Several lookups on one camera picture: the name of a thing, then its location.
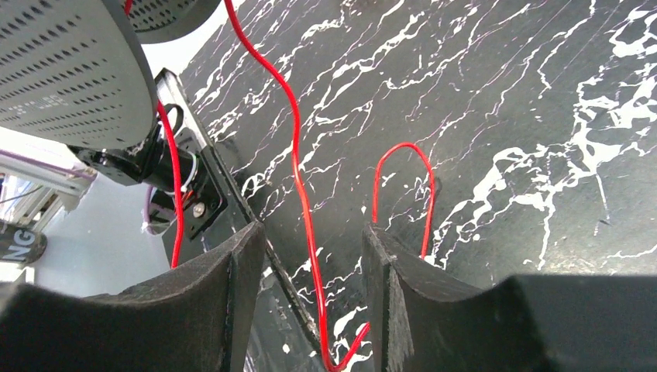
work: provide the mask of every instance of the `perforated plastic cover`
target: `perforated plastic cover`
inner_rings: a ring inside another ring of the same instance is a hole
[[[163,43],[197,29],[221,0],[134,0],[130,23],[142,43]]]
[[[156,98],[116,0],[0,0],[0,126],[126,148],[150,131]]]

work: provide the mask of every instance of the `bolt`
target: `bolt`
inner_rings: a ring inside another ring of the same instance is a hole
[[[197,203],[194,206],[194,209],[192,209],[192,213],[194,214],[194,217],[197,219],[201,217],[205,213],[205,204],[203,203]]]

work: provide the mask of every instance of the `marble tabletop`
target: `marble tabletop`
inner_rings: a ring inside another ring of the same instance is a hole
[[[374,167],[401,141],[442,183],[436,270],[480,288],[514,273],[657,272],[654,3],[246,0],[238,14],[299,98],[335,355],[367,321],[361,230]],[[230,25],[181,80],[314,319],[285,94]],[[383,175],[380,225],[419,253],[426,170],[402,150]]]

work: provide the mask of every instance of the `gray floor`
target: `gray floor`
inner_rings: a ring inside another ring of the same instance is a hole
[[[400,141],[442,181],[436,270],[480,288],[521,272],[657,272],[657,6],[247,0],[239,17],[300,99],[337,354],[366,321],[360,231],[374,166]],[[230,25],[181,80],[315,317],[284,93]],[[416,252],[425,173],[399,153],[381,190],[380,224]]]

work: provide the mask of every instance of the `black cable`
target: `black cable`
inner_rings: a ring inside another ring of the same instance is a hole
[[[40,185],[39,187],[35,188],[34,190],[32,190],[32,191],[30,191],[30,192],[26,192],[25,194],[21,194],[21,195],[15,196],[15,197],[13,197],[13,198],[9,198],[9,199],[7,199],[7,200],[0,201],[0,204],[5,204],[6,202],[11,202],[12,200],[16,200],[16,199],[24,198],[24,197],[26,197],[26,196],[28,196],[28,195],[34,194],[35,192],[37,192],[38,190],[41,190],[42,188],[43,188],[43,186]]]

